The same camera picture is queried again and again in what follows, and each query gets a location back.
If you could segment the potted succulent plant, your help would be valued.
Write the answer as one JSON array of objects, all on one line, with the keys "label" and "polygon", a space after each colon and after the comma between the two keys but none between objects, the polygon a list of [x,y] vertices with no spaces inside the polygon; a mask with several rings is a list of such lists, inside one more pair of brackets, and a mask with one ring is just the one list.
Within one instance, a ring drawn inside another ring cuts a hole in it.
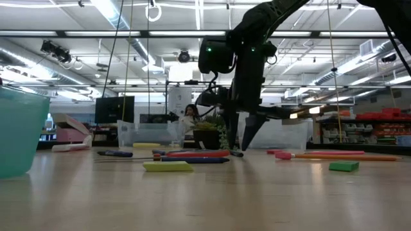
[{"label": "potted succulent plant", "polygon": [[220,112],[200,118],[193,125],[193,137],[197,145],[208,150],[238,150],[237,140],[229,143],[229,132]]}]

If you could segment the person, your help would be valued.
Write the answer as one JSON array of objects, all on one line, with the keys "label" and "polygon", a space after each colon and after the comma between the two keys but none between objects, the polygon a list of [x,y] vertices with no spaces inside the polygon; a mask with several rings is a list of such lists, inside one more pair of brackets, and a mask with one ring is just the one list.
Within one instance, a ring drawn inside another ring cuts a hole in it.
[{"label": "person", "polygon": [[181,123],[185,127],[185,135],[193,136],[195,123],[199,120],[198,108],[194,104],[186,106],[184,115],[180,118]]}]

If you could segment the orange pencil with pink eraser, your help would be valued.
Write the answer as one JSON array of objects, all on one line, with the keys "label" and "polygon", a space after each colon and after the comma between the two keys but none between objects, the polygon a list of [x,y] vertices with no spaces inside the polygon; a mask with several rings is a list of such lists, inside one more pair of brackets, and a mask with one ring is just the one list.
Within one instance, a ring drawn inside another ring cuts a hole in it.
[{"label": "orange pencil with pink eraser", "polygon": [[276,153],[275,158],[280,160],[301,159],[321,159],[321,160],[366,160],[366,161],[398,161],[401,157],[385,155],[318,155],[318,154],[292,154],[287,152]]}]

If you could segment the yellow-green eraser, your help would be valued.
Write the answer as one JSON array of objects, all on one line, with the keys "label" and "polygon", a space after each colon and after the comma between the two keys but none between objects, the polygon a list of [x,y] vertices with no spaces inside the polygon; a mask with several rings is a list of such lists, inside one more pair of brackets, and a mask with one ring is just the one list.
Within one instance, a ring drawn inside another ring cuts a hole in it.
[{"label": "yellow-green eraser", "polygon": [[147,172],[193,171],[191,165],[185,161],[144,162],[143,167]]}]

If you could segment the red-handled scissors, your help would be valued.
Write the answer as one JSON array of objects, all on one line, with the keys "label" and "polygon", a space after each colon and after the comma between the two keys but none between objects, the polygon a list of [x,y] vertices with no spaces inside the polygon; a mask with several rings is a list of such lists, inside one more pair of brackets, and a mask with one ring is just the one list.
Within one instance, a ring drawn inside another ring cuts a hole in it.
[{"label": "red-handled scissors", "polygon": [[162,157],[224,157],[227,158],[230,155],[228,150],[197,150],[197,151],[188,151],[180,153],[171,153],[168,155],[154,155],[152,154],[149,157],[131,157],[131,158],[121,158],[121,157],[111,157],[111,156],[101,156],[94,160],[95,162],[120,162],[120,161],[134,161],[134,160],[153,160],[161,161]]}]

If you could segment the clear plastic bin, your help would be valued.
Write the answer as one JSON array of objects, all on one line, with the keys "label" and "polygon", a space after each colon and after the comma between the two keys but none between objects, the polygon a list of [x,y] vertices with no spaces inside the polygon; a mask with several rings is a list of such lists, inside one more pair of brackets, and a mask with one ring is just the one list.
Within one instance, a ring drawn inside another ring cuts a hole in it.
[{"label": "clear plastic bin", "polygon": [[185,127],[179,121],[155,123],[128,123],[118,120],[119,147],[134,147],[134,144],[158,144],[181,148],[184,144]]},{"label": "clear plastic bin", "polygon": [[294,124],[282,124],[282,120],[264,123],[248,146],[248,149],[305,150],[310,123],[297,120]]}]

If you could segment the black monitor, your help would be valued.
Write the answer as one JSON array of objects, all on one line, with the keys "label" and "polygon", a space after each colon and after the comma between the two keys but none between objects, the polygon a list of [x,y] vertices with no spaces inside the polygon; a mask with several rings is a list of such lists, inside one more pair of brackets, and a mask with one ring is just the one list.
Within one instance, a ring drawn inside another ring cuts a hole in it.
[{"label": "black monitor", "polygon": [[121,120],[133,123],[134,104],[135,97],[133,96],[97,98],[94,122],[96,124],[109,124]]}]

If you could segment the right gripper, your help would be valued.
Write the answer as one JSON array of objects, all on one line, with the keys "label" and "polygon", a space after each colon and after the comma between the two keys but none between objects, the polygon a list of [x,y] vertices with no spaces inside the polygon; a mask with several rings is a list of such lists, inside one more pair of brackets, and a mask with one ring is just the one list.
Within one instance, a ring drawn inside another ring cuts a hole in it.
[{"label": "right gripper", "polygon": [[229,88],[219,87],[213,91],[214,85],[209,85],[200,94],[196,103],[205,107],[222,107],[223,119],[227,132],[229,149],[234,148],[239,113],[248,112],[245,119],[245,131],[241,142],[241,150],[246,151],[259,129],[269,118],[289,118],[291,110],[281,107],[263,107],[261,105],[261,88],[265,82],[263,71],[268,57],[275,55],[277,48],[271,42],[262,44],[242,44],[234,51],[234,78]]}]

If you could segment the shelf with red bins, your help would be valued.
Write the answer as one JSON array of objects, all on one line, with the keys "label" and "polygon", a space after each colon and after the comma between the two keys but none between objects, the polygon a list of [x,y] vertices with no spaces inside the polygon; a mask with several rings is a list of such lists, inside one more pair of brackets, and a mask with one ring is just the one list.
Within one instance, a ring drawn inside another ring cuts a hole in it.
[{"label": "shelf with red bins", "polygon": [[316,118],[322,144],[381,144],[411,147],[411,114],[399,108],[354,114],[326,112]]}]

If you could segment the teal plastic bin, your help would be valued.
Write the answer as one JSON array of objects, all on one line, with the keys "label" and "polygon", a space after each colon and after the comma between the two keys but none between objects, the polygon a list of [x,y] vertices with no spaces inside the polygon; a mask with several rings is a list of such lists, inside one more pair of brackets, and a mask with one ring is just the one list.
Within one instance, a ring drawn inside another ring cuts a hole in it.
[{"label": "teal plastic bin", "polygon": [[0,87],[0,178],[31,169],[48,112],[49,98]]}]

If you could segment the green eraser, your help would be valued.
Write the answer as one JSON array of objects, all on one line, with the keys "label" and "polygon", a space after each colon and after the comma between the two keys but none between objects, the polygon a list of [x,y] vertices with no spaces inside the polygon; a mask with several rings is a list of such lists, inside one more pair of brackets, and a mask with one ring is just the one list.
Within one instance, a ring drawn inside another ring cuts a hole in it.
[{"label": "green eraser", "polygon": [[336,161],[329,164],[330,171],[353,172],[359,168],[360,163],[355,161]]}]

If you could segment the white machine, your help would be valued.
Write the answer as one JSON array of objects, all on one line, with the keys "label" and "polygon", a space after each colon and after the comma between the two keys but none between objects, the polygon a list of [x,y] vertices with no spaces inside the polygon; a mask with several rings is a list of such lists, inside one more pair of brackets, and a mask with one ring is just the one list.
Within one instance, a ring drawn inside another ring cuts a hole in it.
[{"label": "white machine", "polygon": [[185,115],[186,106],[192,103],[192,89],[173,87],[168,92],[168,115],[173,121]]}]

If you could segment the black aluminium table frame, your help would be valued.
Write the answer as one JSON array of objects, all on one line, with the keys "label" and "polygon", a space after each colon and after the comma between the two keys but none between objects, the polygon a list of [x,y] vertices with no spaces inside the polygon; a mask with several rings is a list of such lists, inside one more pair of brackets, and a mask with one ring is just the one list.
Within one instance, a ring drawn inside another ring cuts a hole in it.
[{"label": "black aluminium table frame", "polygon": [[[54,145],[69,144],[69,142],[39,141],[37,150],[49,150]],[[93,147],[118,148],[117,141],[93,141]],[[194,142],[185,142],[184,148],[194,149],[197,145]],[[382,144],[314,144],[306,143],[306,150],[344,150],[344,151],[364,151],[368,153],[381,153],[389,155],[402,155],[411,157],[411,147],[393,146]]]}]

